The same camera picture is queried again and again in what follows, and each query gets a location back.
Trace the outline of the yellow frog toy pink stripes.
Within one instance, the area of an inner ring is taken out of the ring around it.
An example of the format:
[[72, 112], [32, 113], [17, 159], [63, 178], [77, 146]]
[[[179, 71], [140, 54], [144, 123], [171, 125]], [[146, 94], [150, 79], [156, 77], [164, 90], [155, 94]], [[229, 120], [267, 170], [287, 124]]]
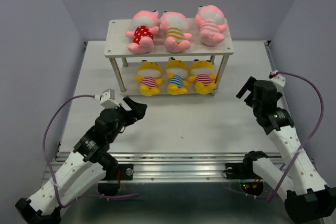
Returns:
[[162, 69], [156, 62], [142, 60], [134, 79], [140, 84], [140, 93], [151, 97], [160, 93], [159, 86], [163, 83]]

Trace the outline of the yellow frog toy red stripes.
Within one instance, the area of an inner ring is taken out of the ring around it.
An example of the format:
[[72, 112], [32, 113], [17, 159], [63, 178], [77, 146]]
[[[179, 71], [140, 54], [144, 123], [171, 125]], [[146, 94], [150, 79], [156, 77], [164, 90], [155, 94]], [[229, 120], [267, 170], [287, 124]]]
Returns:
[[215, 67], [210, 60], [195, 59], [190, 67], [188, 80], [194, 83], [197, 93], [205, 95], [216, 88]]

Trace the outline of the yellow frog toy blue stripes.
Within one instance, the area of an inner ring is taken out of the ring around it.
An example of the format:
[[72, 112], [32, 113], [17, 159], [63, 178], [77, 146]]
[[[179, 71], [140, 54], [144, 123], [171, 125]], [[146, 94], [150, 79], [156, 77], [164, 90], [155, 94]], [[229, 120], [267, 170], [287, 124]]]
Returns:
[[188, 77], [188, 67], [186, 64], [173, 57], [169, 58], [165, 71], [167, 73], [166, 90], [170, 95], [181, 95], [187, 93], [189, 83], [186, 81]]

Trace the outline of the pink frog toy polka dots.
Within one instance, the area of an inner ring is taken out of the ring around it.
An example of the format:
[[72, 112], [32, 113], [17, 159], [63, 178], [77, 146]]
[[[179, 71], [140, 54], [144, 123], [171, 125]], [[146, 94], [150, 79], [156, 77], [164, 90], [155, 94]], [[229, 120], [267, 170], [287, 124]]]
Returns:
[[131, 40], [128, 50], [133, 54], [145, 54], [154, 48], [154, 35], [159, 33], [158, 10], [141, 10], [131, 20], [131, 30], [125, 36]]

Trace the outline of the pink frog toy orange stripes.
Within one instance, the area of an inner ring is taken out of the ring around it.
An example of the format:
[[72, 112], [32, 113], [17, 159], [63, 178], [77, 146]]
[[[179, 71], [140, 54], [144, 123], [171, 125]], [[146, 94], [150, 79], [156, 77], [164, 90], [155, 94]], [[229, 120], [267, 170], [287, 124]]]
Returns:
[[160, 18], [160, 30], [164, 33], [164, 47], [172, 53], [181, 53], [191, 46], [192, 34], [182, 13], [165, 11]]

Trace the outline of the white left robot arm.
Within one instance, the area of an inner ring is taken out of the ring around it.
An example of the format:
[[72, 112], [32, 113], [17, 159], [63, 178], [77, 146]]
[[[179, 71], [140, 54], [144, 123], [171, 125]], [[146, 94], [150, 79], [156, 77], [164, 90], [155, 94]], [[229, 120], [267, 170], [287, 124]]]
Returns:
[[60, 223], [61, 210], [85, 198], [85, 192], [93, 184], [104, 178], [120, 179], [118, 161], [108, 152], [110, 144], [126, 127], [143, 119], [148, 106], [125, 97], [123, 101], [129, 106], [126, 110], [107, 93], [93, 98], [104, 108], [93, 126], [57, 171], [47, 164], [51, 178], [41, 189], [16, 203], [16, 209], [27, 223]]

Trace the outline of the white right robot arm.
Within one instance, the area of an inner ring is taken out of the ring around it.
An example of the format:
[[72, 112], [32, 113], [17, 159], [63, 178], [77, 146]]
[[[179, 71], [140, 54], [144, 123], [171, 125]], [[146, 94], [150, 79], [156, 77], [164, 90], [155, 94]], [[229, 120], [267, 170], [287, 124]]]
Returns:
[[332, 215], [335, 188], [327, 184], [312, 164], [288, 111], [277, 106], [285, 83], [279, 74], [271, 75], [269, 80], [250, 77], [236, 97], [250, 92], [245, 103], [252, 108], [257, 123], [279, 151], [286, 170], [277, 168], [261, 151], [246, 154], [241, 170], [248, 177], [262, 178], [273, 189], [268, 200], [279, 195], [289, 218], [294, 223], [305, 223]]

